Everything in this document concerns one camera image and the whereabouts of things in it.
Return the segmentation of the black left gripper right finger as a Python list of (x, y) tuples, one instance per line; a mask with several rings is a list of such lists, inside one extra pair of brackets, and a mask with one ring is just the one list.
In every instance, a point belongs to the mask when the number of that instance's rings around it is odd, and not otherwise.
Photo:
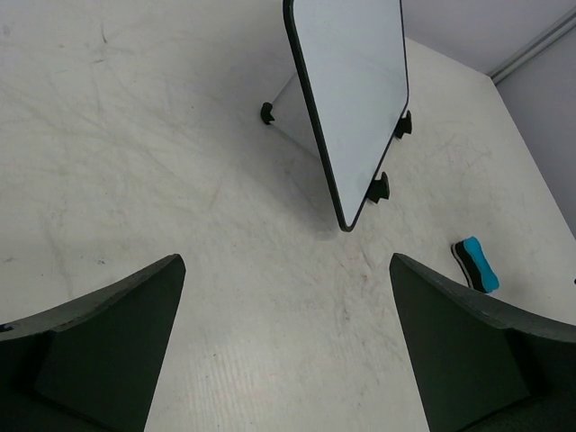
[(432, 431), (573, 431), (575, 327), (454, 282), (403, 254), (393, 297)]

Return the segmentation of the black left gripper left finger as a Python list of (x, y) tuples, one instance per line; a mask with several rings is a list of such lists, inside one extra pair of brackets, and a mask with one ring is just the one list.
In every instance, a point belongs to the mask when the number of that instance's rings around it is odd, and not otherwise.
[(1, 327), (3, 431), (141, 431), (185, 283), (166, 256)]

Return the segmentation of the blue whiteboard eraser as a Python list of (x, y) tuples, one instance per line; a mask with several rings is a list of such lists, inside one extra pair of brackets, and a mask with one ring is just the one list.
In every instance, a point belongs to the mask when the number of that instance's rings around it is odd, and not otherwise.
[(453, 243), (451, 252), (470, 288), (484, 294), (494, 293), (500, 288), (499, 278), (492, 270), (481, 242), (476, 237)]

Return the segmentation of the white whiteboard with black frame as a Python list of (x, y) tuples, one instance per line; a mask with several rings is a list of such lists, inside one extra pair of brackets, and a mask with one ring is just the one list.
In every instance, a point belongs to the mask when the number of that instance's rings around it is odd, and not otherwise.
[(338, 226), (390, 197), (381, 170), (412, 132), (400, 1), (285, 1), (294, 71), (260, 119), (319, 158)]

